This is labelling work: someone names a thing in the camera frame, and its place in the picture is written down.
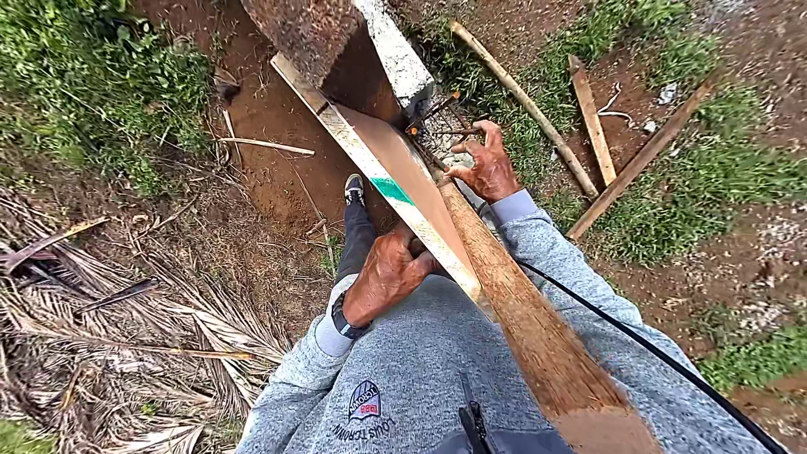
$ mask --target wrinkled hand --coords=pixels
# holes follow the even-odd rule
[[[474,122],[474,128],[485,132],[485,145],[477,141],[465,141],[451,147],[454,153],[468,152],[474,157],[474,166],[452,166],[448,176],[461,179],[489,204],[494,204],[521,189],[510,159],[502,146],[502,131],[492,121]]]
[[[417,259],[409,252],[415,234],[405,225],[375,239],[362,272],[345,295],[345,320],[367,326],[378,315],[414,292],[437,269],[437,260],[425,251]]]

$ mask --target wristwatch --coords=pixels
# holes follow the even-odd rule
[[[345,320],[345,295],[347,292],[343,292],[336,301],[333,302],[333,309],[331,309],[331,318],[333,319],[333,325],[339,331],[339,334],[345,336],[346,338],[351,339],[358,339],[367,332],[370,328],[370,323],[367,326],[356,327],[352,326]]]

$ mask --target leg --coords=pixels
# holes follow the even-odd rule
[[[345,248],[339,261],[334,283],[347,275],[358,273],[370,253],[376,233],[364,206],[362,178],[357,174],[348,177],[345,185]]]

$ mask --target black cable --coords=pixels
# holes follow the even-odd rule
[[[618,321],[617,319],[611,317],[602,309],[594,306],[593,304],[589,303],[588,301],[584,300],[580,295],[577,293],[572,292],[570,289],[566,288],[563,284],[559,283],[557,280],[552,279],[548,275],[546,275],[543,271],[539,271],[534,267],[531,267],[527,263],[518,262],[519,265],[522,267],[527,268],[528,270],[532,271],[533,273],[539,275],[540,277],[548,280],[551,282],[555,287],[560,288],[566,294],[577,300],[581,305],[586,306],[586,308],[590,309],[593,313],[602,317],[605,321],[613,325],[619,331],[627,334],[628,337],[633,339],[634,341],[640,343],[642,347],[645,347],[647,350],[650,350],[654,355],[658,356],[658,358],[664,363],[666,363],[671,368],[675,369],[676,372],[684,376],[687,380],[691,381],[693,385],[697,386],[698,389],[706,393],[707,396],[711,397],[712,400],[717,402],[719,406],[723,408],[723,410],[727,411],[737,422],[740,423],[741,426],[745,427],[754,438],[759,440],[759,442],[767,448],[768,451],[773,452],[774,454],[787,454],[784,448],[779,445],[770,435],[765,433],[761,427],[757,426],[753,421],[751,421],[745,414],[742,413],[736,406],[732,405],[725,397],[723,397],[715,388],[712,388],[708,383],[703,381],[699,376],[692,373],[689,369],[682,366],[678,361],[672,359],[667,353],[661,351],[658,347],[650,343],[648,340],[636,334],[635,331],[631,330],[629,327],[622,324],[622,322]]]

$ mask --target black sneaker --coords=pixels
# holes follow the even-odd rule
[[[362,176],[359,174],[352,174],[345,182],[345,202],[350,204],[362,204],[364,206],[364,183]]]

